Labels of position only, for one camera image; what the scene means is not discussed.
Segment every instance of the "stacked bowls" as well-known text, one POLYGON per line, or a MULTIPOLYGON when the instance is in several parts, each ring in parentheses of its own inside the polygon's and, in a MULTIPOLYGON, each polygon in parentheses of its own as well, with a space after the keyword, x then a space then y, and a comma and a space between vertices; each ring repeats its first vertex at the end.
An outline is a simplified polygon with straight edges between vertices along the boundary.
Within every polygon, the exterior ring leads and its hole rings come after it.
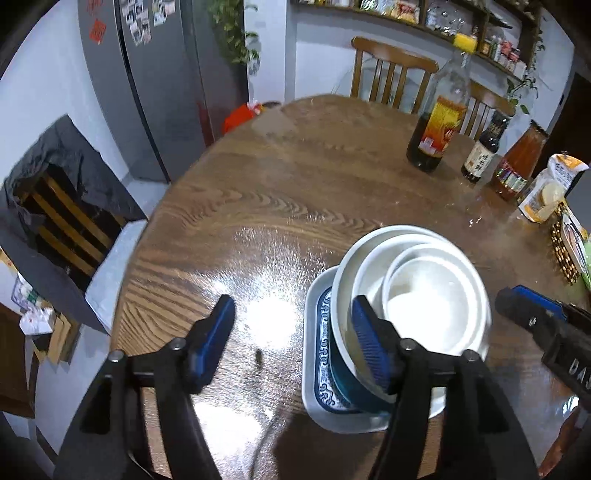
MULTIPOLYGON (((402 338, 427 350, 485 359, 491 309, 480 275, 450 241, 411 225, 375 230, 358 240, 339 265, 330 305, 330 368, 341 393, 357 408, 391 411, 395 395, 373 380, 351 323, 351 305, 365 295, 376 314, 402 338)), ((445 407, 445 389, 434 388, 433 417, 445 407)))

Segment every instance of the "wooden dining table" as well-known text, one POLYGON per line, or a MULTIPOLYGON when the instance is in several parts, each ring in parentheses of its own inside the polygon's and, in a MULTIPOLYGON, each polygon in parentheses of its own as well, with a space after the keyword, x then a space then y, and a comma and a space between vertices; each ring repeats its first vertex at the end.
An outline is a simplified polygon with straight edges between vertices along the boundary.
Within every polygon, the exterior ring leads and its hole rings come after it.
MULTIPOLYGON (((408 224, 445 236, 473 262, 491 305, 500 289, 523 284, 588 306, 582 282, 570 286, 558 269, 548 226, 529 222, 486 179, 462 176, 473 140, 455 136, 432 174, 408 162, 416 122, 333 95, 266 111, 209 148, 150 219, 125 274, 111 347, 155 351, 220 295, 234 298, 216 376, 192 399, 223 478, 367 478, 384 434, 318 426, 302 402, 301 373, 307 289, 374 229, 408 224)), ((492 315, 486 364, 539 463, 576 398, 526 331, 492 315)), ((154 468, 169 475, 153 391, 144 404, 154 468)), ((441 418, 430 422, 421 474, 434 469, 441 418)))

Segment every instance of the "black device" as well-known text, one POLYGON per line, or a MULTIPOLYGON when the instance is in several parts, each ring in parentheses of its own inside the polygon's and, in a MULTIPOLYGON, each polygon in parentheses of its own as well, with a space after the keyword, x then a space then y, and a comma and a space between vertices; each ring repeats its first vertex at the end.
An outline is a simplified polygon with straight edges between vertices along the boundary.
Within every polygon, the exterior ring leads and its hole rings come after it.
MULTIPOLYGON (((381 329, 382 360, 392 367, 388 390, 398 394, 371 480, 416 479, 427 435, 431 389, 437 386, 447 387, 443 433, 437 469, 425 478, 538 478, 519 421, 476 352, 466 351, 459 357, 428 352, 414 340, 401 339, 391 323, 376 317, 365 297, 354 302, 357 314, 381 329)), ((211 382, 234 316, 233 300, 222 296, 211 315, 196 322, 186 338, 173 339, 146 355, 127 357, 122 351, 111 352, 68 429, 56 480, 164 479, 152 468, 141 414, 141 387, 155 388, 173 480, 219 480, 190 395, 211 382)), ((539 332, 546 338, 543 330, 539 332)), ((590 448, 591 422, 546 478, 587 478, 590 448)))
POLYGON ((591 314, 523 286, 503 288, 495 308, 532 334, 544 351, 542 363, 591 411, 591 314))

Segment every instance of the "soy sauce bottle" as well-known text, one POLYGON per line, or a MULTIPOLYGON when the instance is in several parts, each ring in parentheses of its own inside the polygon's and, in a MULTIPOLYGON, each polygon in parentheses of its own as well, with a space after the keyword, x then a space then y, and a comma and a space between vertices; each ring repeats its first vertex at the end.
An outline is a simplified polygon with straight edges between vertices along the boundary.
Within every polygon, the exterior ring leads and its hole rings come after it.
POLYGON ((474 145, 468 158, 462 165, 462 174, 472 183, 480 180, 482 173, 490 165, 499 150, 499 140, 509 124, 509 118, 500 111, 492 114, 491 123, 474 145))
POLYGON ((426 101, 407 148, 407 158, 425 172, 437 168, 449 141, 461 127, 470 101, 470 59, 476 38, 456 34, 451 59, 429 84, 426 101))

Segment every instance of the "bottle label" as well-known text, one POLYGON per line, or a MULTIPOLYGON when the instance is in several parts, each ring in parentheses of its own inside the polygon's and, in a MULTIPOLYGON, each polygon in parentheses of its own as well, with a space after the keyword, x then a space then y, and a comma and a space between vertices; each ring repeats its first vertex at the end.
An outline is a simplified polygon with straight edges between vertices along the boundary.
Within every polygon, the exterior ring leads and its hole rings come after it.
POLYGON ((441 158, 460 126, 466 107, 439 96, 418 149, 430 157, 441 158))
POLYGON ((519 175, 504 158, 496 171, 496 178, 508 190, 519 193, 527 184, 527 179, 519 175))
POLYGON ((480 142, 476 142, 464 163, 464 168, 470 174, 480 178, 493 158, 495 158, 493 152, 487 150, 480 142))

